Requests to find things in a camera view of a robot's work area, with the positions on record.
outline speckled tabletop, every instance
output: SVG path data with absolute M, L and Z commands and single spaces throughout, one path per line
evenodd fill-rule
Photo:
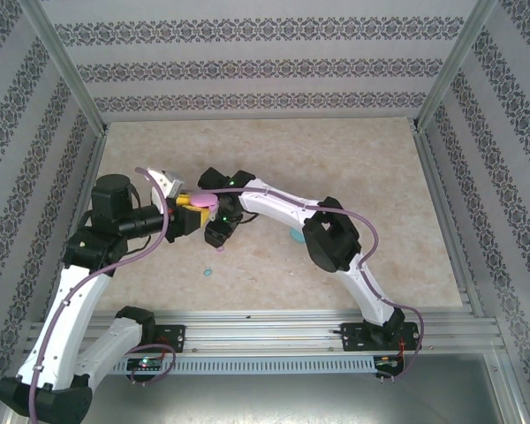
M 332 196 L 368 217 L 381 244 L 370 260 L 393 300 L 418 307 L 461 305 L 413 137 L 405 118 L 220 120 L 115 123 L 99 175 L 123 173 L 148 201 L 136 166 L 171 170 L 195 188 L 208 166 L 246 170 L 310 199 Z M 360 243 L 372 246 L 356 223 Z M 132 247 L 142 242 L 134 240 Z M 205 269 L 212 273 L 205 276 Z M 98 309 L 341 309 L 356 307 L 318 269 L 289 228 L 267 217 L 240 226 L 218 253 L 202 231 L 163 243 L 116 272 Z

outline purple cable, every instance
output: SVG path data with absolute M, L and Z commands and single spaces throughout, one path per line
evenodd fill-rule
M 258 187 L 218 188 L 218 189 L 215 189 L 215 190 L 200 190 L 200 191 L 202 191 L 204 193 L 214 193 L 214 194 L 219 194 L 219 193 L 243 193 L 243 192 L 245 192 L 245 193 L 265 193 L 267 195 L 270 194 L 272 196 L 275 196 L 278 199 L 281 199 L 283 201 L 287 201 L 287 202 L 291 203 L 294 206 L 298 206 L 299 208 L 315 210 L 315 211 L 318 211 L 318 212 L 328 212 L 328 213 L 334 213 L 334 214 L 347 215 L 347 216 L 355 218 L 355 219 L 361 221 L 362 223 L 364 223 L 368 227 L 368 229 L 371 230 L 371 233 L 373 234 L 373 246 L 363 256 L 363 258 L 361 258 L 360 263 L 358 264 L 359 269 L 360 269 L 360 274 L 363 277 L 363 279 L 365 280 L 365 284 L 367 285 L 367 288 L 381 302 L 389 305 L 390 307 L 398 307 L 399 309 L 406 309 L 408 311 L 412 311 L 416 315 L 418 320 L 420 321 L 420 334 L 419 334 L 419 338 L 418 338 L 418 343 L 416 344 L 416 349 L 414 350 L 413 358 L 408 363 L 408 365 L 403 370 L 403 372 L 400 373 L 400 375 L 398 375 L 397 377 L 395 377 L 395 380 L 397 380 L 398 378 L 402 378 L 402 376 L 405 374 L 405 372 L 412 368 L 414 362 L 416 361 L 416 358 L 418 358 L 418 353 L 420 352 L 420 349 L 422 348 L 422 339 L 424 338 L 424 319 L 422 318 L 422 314 L 416 308 L 409 307 L 407 305 L 401 305 L 399 303 L 395 303 L 395 302 L 392 302 L 390 300 L 384 299 L 382 297 L 382 295 L 377 290 L 375 290 L 375 288 L 373 287 L 373 285 L 369 281 L 369 278 L 367 277 L 367 274 L 363 270 L 363 265 L 365 264 L 367 259 L 369 259 L 371 256 L 373 256 L 373 254 L 377 250 L 377 247 L 379 246 L 379 234 L 378 234 L 377 229 L 375 228 L 375 226 L 368 219 L 366 219 L 364 216 L 361 216 L 360 214 L 352 212 L 351 210 L 339 209 L 339 208 L 324 208 L 322 206 L 307 205 L 306 203 L 302 203 L 301 201 L 296 201 L 296 200 L 294 200 L 294 199 L 292 199 L 290 197 L 287 197 L 287 196 L 285 196 L 285 195 L 283 195 L 281 193 L 275 192 L 274 190 L 269 190 L 269 189 L 264 189 L 264 188 L 258 188 Z
M 152 348 L 167 349 L 169 352 L 171 352 L 173 354 L 173 361 L 170 363 L 169 367 L 167 369 L 165 369 L 162 373 L 156 375 L 155 377 L 153 377 L 148 382 L 142 382 L 141 383 L 142 386 L 149 386 L 149 385 L 153 384 L 154 382 L 158 382 L 159 380 L 164 378 L 175 367 L 175 364 L 177 363 L 177 353 L 168 344 L 145 344 L 143 346 L 136 346 L 136 347 L 130 349 L 128 351 L 128 353 L 145 351 L 146 349 L 152 349 Z M 137 368 L 134 369 L 132 371 L 132 374 L 130 375 L 130 380 L 132 381 L 132 384 L 136 383 L 136 381 L 133 380 L 133 376 L 135 375 L 136 371 L 138 371 Z
M 166 204 L 165 195 L 163 194 L 163 191 L 157 185 L 157 182 L 149 173 L 144 170 L 143 168 L 136 168 L 136 172 L 139 174 L 142 174 L 149 182 L 153 185 L 155 190 L 157 191 L 157 194 L 159 195 L 159 198 L 161 199 L 161 204 Z M 32 382 L 29 386 L 29 418 L 32 421 L 32 424 L 39 424 L 37 420 L 37 411 L 35 410 L 35 394 L 37 392 L 37 383 L 39 382 L 39 374 L 41 372 L 40 368 L 42 367 L 43 360 L 45 359 L 45 352 L 47 351 L 47 346 L 49 345 L 49 341 L 51 340 L 51 335 L 53 334 L 53 330 L 55 328 L 55 325 L 57 324 L 57 321 L 59 320 L 59 316 L 61 316 L 61 313 L 64 310 L 65 302 L 68 304 L 72 297 L 80 290 L 80 288 L 88 283 L 93 278 L 96 278 L 97 276 L 100 276 L 106 272 L 110 272 L 113 269 L 123 267 L 124 265 L 130 264 L 132 262 L 135 262 L 141 258 L 146 257 L 148 254 L 156 250 L 156 248 L 165 240 L 165 234 L 167 233 L 167 227 L 169 226 L 169 214 L 163 213 L 163 227 L 161 229 L 161 233 L 159 234 L 159 237 L 155 241 L 153 245 L 148 247 L 143 252 L 136 254 L 135 256 L 125 259 L 120 262 L 112 263 L 111 265 L 108 265 L 107 267 L 104 267 L 102 269 L 98 269 L 97 271 L 93 272 L 92 274 L 86 276 L 83 278 L 80 283 L 75 285 L 71 291 L 69 291 L 69 294 L 67 294 L 66 298 L 64 298 L 64 301 L 59 304 L 59 307 L 55 311 L 55 314 L 51 318 L 51 322 L 47 328 L 47 331 L 45 332 L 45 336 L 43 337 L 43 343 L 40 347 L 39 353 L 37 355 L 37 361 L 35 362 L 34 366 L 34 374 L 32 376 Z

